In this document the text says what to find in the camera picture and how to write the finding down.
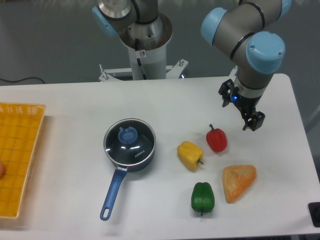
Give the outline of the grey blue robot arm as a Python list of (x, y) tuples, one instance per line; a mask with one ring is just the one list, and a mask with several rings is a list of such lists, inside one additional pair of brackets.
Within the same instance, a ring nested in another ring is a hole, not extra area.
[[(203, 38), (236, 64), (235, 79), (225, 81), (218, 92), (224, 106), (232, 103), (240, 111), (244, 129), (262, 126), (265, 115), (256, 105), (286, 51), (284, 41), (265, 27), (290, 7), (289, 0), (240, 0), (233, 11), (211, 10), (201, 24)], [(134, 80), (166, 77), (173, 26), (156, 0), (99, 0), (91, 12), (104, 33), (119, 36), (126, 46)]]

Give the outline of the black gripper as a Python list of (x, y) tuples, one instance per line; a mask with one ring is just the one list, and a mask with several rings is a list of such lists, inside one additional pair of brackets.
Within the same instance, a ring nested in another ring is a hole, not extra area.
[(262, 126), (265, 120), (265, 114), (261, 111), (256, 111), (256, 105), (261, 96), (255, 98), (245, 97), (240, 95), (239, 91), (240, 89), (234, 85), (231, 79), (223, 82), (218, 90), (218, 94), (221, 95), (223, 100), (222, 107), (224, 108), (229, 103), (233, 103), (242, 114), (244, 120), (242, 130), (250, 129), (254, 132)]

